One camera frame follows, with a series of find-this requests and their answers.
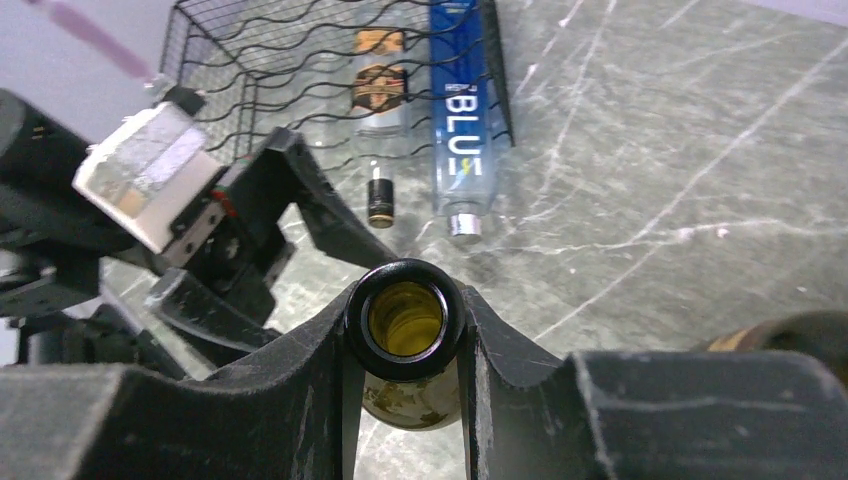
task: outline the black bottle cap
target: black bottle cap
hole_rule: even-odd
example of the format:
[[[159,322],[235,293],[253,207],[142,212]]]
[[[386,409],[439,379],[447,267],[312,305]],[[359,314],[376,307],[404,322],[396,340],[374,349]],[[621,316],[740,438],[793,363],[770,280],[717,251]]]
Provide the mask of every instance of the black bottle cap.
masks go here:
[[[389,228],[395,223],[395,187],[391,180],[368,182],[368,225]]]

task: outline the wire rack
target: wire rack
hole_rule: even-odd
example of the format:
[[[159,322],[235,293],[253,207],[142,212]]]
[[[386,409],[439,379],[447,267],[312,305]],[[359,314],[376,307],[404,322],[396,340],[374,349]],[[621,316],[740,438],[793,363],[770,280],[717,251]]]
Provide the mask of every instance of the wire rack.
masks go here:
[[[404,32],[407,49],[403,59],[386,68],[403,64],[407,71],[414,157],[431,147],[430,102],[446,98],[430,94],[430,69],[447,61],[429,60],[428,41],[444,31],[429,30],[428,12],[432,3],[448,1],[182,0],[171,12],[160,69],[181,85],[206,93],[207,105],[197,121],[210,134],[207,150],[222,163],[249,154],[275,127],[302,130],[332,122],[338,132],[352,134],[345,124],[362,117],[328,105],[349,104],[353,84],[348,65],[355,55],[368,53],[352,53],[353,36],[377,24],[389,9],[400,11],[407,20],[396,30]],[[460,28],[471,15],[482,15],[483,38],[474,45],[484,47],[487,72],[474,83],[487,82],[492,92],[494,136],[508,136],[514,143],[494,0],[473,0],[472,5],[452,28]],[[374,16],[358,15],[363,6]],[[458,56],[469,54],[474,45]],[[327,54],[343,60],[338,74],[315,81],[312,65]],[[339,167],[352,160],[349,139],[327,145],[319,158],[322,165]]]

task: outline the vodka bottle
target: vodka bottle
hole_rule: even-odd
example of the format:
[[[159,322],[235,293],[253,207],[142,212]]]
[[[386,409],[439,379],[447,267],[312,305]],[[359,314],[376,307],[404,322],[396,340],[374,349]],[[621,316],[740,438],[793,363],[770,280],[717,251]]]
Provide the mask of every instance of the vodka bottle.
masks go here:
[[[357,12],[353,60],[353,150],[364,162],[368,179],[368,224],[394,224],[394,178],[397,160],[409,154],[407,72],[399,63],[406,51],[406,18],[389,7],[366,4]]]

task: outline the bottle label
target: bottle label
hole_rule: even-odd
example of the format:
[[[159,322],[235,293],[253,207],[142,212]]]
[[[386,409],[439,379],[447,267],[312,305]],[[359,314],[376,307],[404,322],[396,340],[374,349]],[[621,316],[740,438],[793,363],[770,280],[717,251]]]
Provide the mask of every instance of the bottle label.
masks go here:
[[[356,47],[353,53],[367,52],[373,55],[400,53],[403,51],[403,36],[403,32],[393,32],[382,28],[360,30],[356,32]]]
[[[356,53],[382,56],[403,52],[403,32],[373,29],[356,34]],[[406,70],[398,65],[373,64],[356,73],[353,107],[375,114],[400,108],[406,93]]]

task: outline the marble floor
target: marble floor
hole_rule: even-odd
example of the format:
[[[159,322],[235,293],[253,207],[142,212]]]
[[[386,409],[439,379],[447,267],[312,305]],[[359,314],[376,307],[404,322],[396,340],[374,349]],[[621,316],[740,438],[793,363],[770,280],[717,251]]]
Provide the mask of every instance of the marble floor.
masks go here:
[[[382,240],[558,356],[685,349],[848,307],[848,30],[733,0],[498,7],[518,146],[485,238],[448,241],[425,158],[403,167]],[[328,175],[363,213],[357,165]],[[296,213],[281,225],[299,247],[274,288],[270,324],[287,331],[364,272],[316,252]],[[138,303],[152,280],[122,272]],[[357,479],[460,479],[463,462],[459,425],[363,418]]]

